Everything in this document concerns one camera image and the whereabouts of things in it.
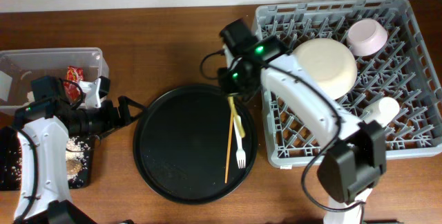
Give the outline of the red snack wrapper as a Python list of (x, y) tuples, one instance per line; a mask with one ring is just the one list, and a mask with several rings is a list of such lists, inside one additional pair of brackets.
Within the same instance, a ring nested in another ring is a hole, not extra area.
[[(66, 73), (66, 80), (78, 84), (80, 81), (84, 80), (84, 70), (79, 67), (69, 66)], [(64, 82), (64, 89), (71, 102), (77, 101), (80, 97), (80, 91), (74, 84)]]

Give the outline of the orange chopstick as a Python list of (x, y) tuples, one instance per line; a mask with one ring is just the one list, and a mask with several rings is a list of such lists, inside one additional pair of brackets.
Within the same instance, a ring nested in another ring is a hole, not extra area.
[(229, 168), (230, 168), (230, 159), (231, 159), (231, 143), (232, 143), (232, 137), (233, 137), (233, 111), (230, 113), (230, 120), (229, 120), (229, 134), (228, 134), (228, 141), (227, 141), (227, 156), (226, 156), (226, 163), (225, 163), (225, 173), (224, 173), (224, 183), (228, 183), (228, 177), (229, 177)]

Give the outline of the large beige plate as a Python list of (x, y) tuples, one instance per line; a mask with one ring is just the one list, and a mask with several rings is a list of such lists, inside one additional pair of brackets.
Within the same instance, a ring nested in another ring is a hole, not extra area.
[(348, 93), (357, 77), (352, 52), (333, 39), (306, 41), (294, 49), (298, 63), (330, 98), (337, 100)]

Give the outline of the small pink plate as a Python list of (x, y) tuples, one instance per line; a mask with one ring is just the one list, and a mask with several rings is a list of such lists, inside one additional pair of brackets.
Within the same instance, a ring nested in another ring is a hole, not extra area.
[(357, 21), (347, 32), (347, 44), (355, 56), (368, 56), (378, 52), (387, 43), (388, 32), (373, 19)]

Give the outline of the white cup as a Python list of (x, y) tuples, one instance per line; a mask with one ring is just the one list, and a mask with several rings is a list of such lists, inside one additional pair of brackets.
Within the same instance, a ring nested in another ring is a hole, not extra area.
[(382, 97), (363, 110), (363, 121), (367, 124), (376, 121), (382, 127), (386, 127), (398, 115), (400, 109), (394, 98)]

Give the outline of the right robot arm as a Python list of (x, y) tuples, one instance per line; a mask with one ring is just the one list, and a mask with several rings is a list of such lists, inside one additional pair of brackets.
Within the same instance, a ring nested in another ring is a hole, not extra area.
[(235, 97), (265, 88), (279, 96), (320, 145), (317, 177), (329, 195), (324, 223), (362, 223), (366, 200), (387, 170), (384, 128), (398, 102), (382, 97), (359, 118), (324, 92), (277, 37), (258, 39), (241, 19), (220, 37), (227, 59), (218, 70), (222, 90)]

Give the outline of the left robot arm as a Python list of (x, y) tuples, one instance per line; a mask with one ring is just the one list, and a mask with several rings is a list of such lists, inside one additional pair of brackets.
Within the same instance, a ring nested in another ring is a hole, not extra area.
[(71, 102), (65, 92), (68, 80), (43, 76), (31, 83), (34, 102), (17, 109), (12, 130), (21, 146), (21, 189), (15, 223), (92, 223), (74, 206), (67, 180), (66, 152), (71, 138), (102, 140), (132, 124), (146, 107), (126, 96), (114, 106), (106, 100), (107, 77), (74, 82), (79, 99)]

